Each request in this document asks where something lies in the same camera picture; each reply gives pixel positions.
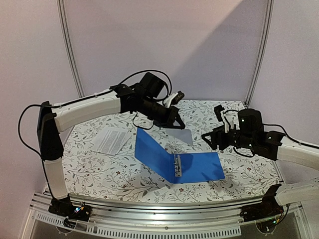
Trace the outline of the chrome lever arch clip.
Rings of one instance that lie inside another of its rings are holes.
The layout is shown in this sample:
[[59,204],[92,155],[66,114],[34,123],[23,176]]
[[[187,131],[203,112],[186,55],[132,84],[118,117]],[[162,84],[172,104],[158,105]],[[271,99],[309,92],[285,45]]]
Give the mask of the chrome lever arch clip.
[[181,158],[180,158],[180,155],[178,154],[174,155],[174,174],[175,174],[175,177],[182,176]]

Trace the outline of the blue folder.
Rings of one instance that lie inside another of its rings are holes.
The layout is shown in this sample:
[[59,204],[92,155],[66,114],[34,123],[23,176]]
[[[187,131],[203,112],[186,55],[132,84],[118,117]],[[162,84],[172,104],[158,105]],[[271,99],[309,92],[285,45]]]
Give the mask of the blue folder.
[[[181,177],[174,174],[175,154],[181,158]],[[137,129],[135,158],[172,184],[225,179],[217,152],[169,153],[141,128]]]

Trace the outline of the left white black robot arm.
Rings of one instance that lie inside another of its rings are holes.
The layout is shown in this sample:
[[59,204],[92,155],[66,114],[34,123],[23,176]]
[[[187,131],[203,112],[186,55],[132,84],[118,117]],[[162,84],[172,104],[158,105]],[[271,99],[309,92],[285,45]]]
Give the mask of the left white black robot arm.
[[40,158],[52,198],[70,203],[66,189],[62,157],[64,146],[59,134],[77,124],[106,115],[138,112],[162,128],[185,129],[175,107],[182,98],[181,91],[174,94],[168,105],[156,99],[162,86],[135,83],[132,86],[119,84],[85,98],[59,105],[44,102],[40,105],[37,137]]

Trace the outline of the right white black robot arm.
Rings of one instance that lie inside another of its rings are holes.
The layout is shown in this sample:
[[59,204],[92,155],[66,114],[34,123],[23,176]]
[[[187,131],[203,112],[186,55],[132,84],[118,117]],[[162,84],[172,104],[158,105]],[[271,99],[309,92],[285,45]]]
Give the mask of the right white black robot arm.
[[[204,133],[202,139],[211,149],[224,150],[230,146],[251,150],[254,155],[273,161],[286,161],[303,165],[315,170],[319,169],[319,147],[306,146],[289,139],[284,133],[277,131],[254,130],[245,132],[241,129],[225,131],[223,126]],[[269,188],[262,201],[269,201],[283,206],[290,203],[316,200],[319,198],[319,179],[293,184],[277,184]]]

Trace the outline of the white printed paper sheets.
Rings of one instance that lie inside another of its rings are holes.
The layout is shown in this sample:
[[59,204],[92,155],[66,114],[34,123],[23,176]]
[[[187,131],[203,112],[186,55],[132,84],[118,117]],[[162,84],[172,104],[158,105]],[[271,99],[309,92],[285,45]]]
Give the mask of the white printed paper sheets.
[[91,151],[115,156],[130,139],[128,129],[104,127],[93,139]]

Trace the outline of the floral patterned table mat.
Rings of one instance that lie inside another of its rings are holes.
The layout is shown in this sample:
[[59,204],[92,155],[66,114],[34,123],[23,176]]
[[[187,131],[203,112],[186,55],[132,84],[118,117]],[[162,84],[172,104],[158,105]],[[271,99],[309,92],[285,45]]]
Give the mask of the floral patterned table mat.
[[[152,125],[144,115],[117,114],[96,118],[73,128],[64,146],[63,170],[70,194],[109,200],[145,203],[195,203],[260,197],[281,177],[271,160],[249,158],[249,151],[232,147],[219,152],[225,178],[201,183],[171,184],[134,157],[137,126],[168,152],[209,152],[201,135],[219,126],[213,111],[218,101],[184,100],[179,113],[191,131],[188,145]],[[93,138],[105,127],[127,129],[130,139],[118,154],[103,155],[91,150]]]

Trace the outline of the aluminium front rail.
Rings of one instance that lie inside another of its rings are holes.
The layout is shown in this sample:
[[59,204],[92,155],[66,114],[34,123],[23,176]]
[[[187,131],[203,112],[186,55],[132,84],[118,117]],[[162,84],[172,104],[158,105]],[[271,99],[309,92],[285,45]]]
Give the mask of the aluminium front rail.
[[261,198],[229,201],[209,201],[195,203],[159,203],[127,202],[119,200],[107,200],[81,195],[71,195],[71,202],[75,206],[85,203],[92,207],[90,221],[96,220],[124,220],[129,222],[181,222],[190,221],[222,221],[229,218],[237,218],[241,208],[261,202]]

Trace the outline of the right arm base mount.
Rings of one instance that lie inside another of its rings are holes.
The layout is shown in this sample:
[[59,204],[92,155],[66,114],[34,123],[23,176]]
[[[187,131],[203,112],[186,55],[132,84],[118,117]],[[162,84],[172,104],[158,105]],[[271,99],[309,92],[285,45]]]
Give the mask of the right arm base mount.
[[255,221],[257,230],[262,234],[272,234],[285,219],[291,204],[279,205],[275,199],[263,199],[261,202],[243,206],[239,214],[244,222]]

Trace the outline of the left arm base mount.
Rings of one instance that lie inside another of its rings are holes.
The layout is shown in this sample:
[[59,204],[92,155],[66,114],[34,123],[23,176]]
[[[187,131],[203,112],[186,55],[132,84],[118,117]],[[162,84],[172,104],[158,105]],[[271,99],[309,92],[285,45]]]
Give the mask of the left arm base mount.
[[64,217],[63,226],[74,229],[78,221],[88,222],[92,213],[92,207],[82,203],[74,206],[71,202],[52,199],[48,211],[52,214]]

